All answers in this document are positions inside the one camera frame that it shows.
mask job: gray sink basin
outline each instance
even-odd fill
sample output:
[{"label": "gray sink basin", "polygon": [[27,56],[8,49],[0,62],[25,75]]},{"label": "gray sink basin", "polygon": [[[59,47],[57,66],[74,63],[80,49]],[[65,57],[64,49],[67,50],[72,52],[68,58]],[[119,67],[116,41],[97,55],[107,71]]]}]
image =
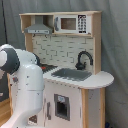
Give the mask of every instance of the gray sink basin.
[{"label": "gray sink basin", "polygon": [[54,77],[59,77],[63,79],[69,79],[73,81],[83,81],[91,76],[91,72],[88,71],[80,71],[75,69],[69,68],[62,68],[57,70],[56,72],[51,74]]}]

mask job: white countertop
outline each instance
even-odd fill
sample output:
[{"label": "white countertop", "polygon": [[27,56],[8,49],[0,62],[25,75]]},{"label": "white countertop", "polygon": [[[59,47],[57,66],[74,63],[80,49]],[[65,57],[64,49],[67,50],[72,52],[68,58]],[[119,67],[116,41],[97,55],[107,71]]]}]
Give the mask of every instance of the white countertop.
[{"label": "white countertop", "polygon": [[63,78],[58,78],[58,77],[53,77],[51,76],[51,73],[61,69],[61,67],[57,67],[43,75],[45,80],[49,81],[55,81],[55,82],[61,82],[70,86],[75,86],[79,88],[84,88],[84,89],[96,89],[96,88],[103,88],[106,86],[109,86],[113,83],[114,77],[104,71],[100,71],[96,75],[91,75],[84,81],[72,81],[72,80],[67,80]]}]

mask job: faucet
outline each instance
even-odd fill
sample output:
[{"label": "faucet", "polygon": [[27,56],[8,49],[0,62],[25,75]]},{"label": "faucet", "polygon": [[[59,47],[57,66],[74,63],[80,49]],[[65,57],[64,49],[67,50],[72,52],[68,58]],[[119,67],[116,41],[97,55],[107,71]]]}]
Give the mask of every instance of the faucet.
[{"label": "faucet", "polygon": [[82,56],[83,54],[86,54],[86,55],[89,57],[89,59],[90,59],[90,65],[93,65],[92,56],[91,56],[88,52],[82,51],[82,52],[80,52],[80,53],[78,54],[78,63],[76,64],[77,70],[83,70],[83,69],[85,69],[85,67],[86,67],[86,62],[84,62],[84,64],[82,64],[82,63],[80,62],[80,58],[81,58],[81,56]]}]

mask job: white backsplash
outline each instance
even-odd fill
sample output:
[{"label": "white backsplash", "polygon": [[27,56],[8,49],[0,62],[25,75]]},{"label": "white backsplash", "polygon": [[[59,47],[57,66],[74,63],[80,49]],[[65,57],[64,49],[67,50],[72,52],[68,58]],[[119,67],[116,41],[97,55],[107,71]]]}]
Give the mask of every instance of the white backsplash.
[{"label": "white backsplash", "polygon": [[[78,54],[87,51],[93,56],[93,39],[76,36],[33,35],[33,52],[41,63],[75,68]],[[81,62],[86,62],[86,70],[93,70],[88,56],[82,55]]]}]

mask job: black cable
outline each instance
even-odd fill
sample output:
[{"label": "black cable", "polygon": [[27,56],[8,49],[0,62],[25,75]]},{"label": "black cable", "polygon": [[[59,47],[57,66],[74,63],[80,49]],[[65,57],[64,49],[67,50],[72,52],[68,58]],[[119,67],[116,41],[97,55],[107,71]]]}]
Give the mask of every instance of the black cable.
[{"label": "black cable", "polygon": [[8,44],[8,40],[7,40],[7,29],[6,29],[6,22],[5,22],[5,13],[4,13],[4,2],[2,0],[2,9],[3,9],[3,18],[4,18],[4,30],[5,30],[5,39],[6,39],[6,44]]}]

